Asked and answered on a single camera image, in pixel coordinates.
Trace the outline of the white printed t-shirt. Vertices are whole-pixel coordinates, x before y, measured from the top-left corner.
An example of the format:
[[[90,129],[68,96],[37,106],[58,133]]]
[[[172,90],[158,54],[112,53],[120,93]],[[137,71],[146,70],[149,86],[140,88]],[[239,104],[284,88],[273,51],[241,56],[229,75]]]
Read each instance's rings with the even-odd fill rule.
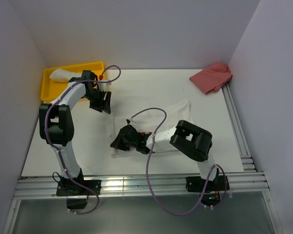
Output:
[[[161,121],[156,133],[155,145],[153,151],[155,153],[174,152],[177,149],[173,147],[169,141],[170,137],[176,130],[178,121],[185,120],[194,124],[193,117],[190,114],[190,102],[183,100],[174,105],[164,108],[165,113],[159,110],[147,110],[135,117],[112,116],[109,121],[113,123],[108,127],[109,139],[115,140],[120,129],[127,125],[126,120],[130,121],[130,125],[140,133],[152,133]]]

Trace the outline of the aluminium right side rail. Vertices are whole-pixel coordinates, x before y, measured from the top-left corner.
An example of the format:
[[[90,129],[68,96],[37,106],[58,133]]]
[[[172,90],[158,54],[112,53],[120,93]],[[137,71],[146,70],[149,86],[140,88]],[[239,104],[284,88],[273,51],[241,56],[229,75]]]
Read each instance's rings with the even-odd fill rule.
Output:
[[[257,172],[228,84],[222,88],[237,147],[245,172]]]

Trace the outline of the rolled white t-shirt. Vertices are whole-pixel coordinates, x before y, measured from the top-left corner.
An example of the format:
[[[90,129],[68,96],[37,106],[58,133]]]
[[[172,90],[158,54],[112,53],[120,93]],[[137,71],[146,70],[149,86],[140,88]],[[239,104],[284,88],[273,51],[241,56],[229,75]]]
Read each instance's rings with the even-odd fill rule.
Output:
[[[81,75],[81,73],[70,72],[59,68],[54,70],[49,78],[56,82],[69,82],[71,78],[79,78]]]

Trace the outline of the yellow plastic tray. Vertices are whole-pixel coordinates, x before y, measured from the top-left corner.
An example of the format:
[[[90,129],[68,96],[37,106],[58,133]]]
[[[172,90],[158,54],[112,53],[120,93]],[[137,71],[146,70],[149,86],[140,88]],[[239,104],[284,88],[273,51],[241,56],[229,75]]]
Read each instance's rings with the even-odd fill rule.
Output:
[[[51,74],[58,69],[65,70],[73,74],[66,80],[62,79],[62,81],[51,79]],[[105,65],[102,61],[46,68],[42,76],[41,100],[49,103],[56,99],[66,89],[68,81],[72,77],[80,75],[83,70],[91,70],[99,76],[104,69]]]

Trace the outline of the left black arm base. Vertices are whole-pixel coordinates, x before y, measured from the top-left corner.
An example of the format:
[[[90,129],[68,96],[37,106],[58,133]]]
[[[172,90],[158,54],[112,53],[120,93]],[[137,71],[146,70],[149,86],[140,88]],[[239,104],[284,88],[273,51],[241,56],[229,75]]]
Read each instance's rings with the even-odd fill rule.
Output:
[[[77,213],[80,213],[79,210],[84,209],[87,206],[89,196],[94,195],[97,198],[97,204],[95,205],[95,209],[99,204],[99,194],[101,191],[101,183],[102,181],[99,179],[90,179],[85,180],[82,170],[80,170],[78,176],[73,178],[75,181],[72,182],[69,178],[64,178],[59,173],[54,172],[52,174],[53,180],[57,183],[57,197],[66,197],[66,207],[70,211],[77,210]]]

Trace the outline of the pink folded t-shirt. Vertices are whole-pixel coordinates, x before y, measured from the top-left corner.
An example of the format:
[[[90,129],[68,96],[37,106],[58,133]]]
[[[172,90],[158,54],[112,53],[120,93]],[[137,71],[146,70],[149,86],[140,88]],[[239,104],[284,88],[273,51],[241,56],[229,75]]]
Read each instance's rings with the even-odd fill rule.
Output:
[[[205,95],[218,92],[231,79],[230,66],[221,62],[214,63],[189,78]]]

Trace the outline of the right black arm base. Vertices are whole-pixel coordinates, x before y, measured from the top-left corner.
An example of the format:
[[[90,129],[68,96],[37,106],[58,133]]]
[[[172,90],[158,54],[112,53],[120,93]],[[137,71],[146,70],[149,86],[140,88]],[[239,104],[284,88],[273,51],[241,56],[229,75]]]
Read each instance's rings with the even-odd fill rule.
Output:
[[[186,177],[186,190],[190,193],[202,193],[205,180],[199,176]],[[201,202],[210,207],[217,206],[221,202],[220,192],[228,192],[230,189],[228,178],[225,175],[217,175],[214,181],[208,180]]]

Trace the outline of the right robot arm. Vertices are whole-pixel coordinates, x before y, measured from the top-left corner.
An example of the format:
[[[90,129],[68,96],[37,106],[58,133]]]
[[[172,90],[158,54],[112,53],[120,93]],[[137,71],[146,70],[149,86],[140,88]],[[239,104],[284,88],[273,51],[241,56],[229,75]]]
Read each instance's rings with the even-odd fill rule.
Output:
[[[212,190],[218,185],[219,170],[212,169],[215,162],[209,155],[212,134],[186,120],[180,120],[175,127],[159,133],[138,132],[128,124],[120,129],[110,147],[121,151],[135,149],[144,155],[178,150],[197,162],[205,189]]]

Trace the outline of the aluminium front rail frame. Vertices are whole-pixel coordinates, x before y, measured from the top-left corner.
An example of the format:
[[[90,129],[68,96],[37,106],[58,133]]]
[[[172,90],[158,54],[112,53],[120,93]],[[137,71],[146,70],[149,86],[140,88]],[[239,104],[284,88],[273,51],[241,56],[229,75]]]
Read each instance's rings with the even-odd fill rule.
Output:
[[[261,192],[264,198],[273,232],[282,234],[284,230],[278,218],[270,188],[263,172],[227,173],[229,189],[227,195],[233,193]],[[156,195],[186,195],[187,174],[150,175],[150,183]],[[104,197],[130,197],[150,196],[144,175],[111,175],[111,176],[85,176],[85,181],[100,181],[101,198]],[[22,200],[59,199],[56,195],[55,181],[50,176],[25,177],[18,180],[8,218],[4,227],[4,233],[10,234],[14,228],[15,220]]]

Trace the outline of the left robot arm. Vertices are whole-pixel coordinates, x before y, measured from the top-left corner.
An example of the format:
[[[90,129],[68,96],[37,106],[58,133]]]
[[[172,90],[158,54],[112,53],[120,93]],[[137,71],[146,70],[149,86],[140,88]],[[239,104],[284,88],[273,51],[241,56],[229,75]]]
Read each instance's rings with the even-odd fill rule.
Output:
[[[110,114],[111,92],[105,90],[108,83],[103,74],[97,76],[84,70],[79,77],[69,80],[66,89],[55,100],[39,107],[40,136],[53,149],[60,164],[59,186],[75,195],[83,193],[87,187],[72,146],[75,128],[71,111],[80,99],[85,98],[91,109]]]

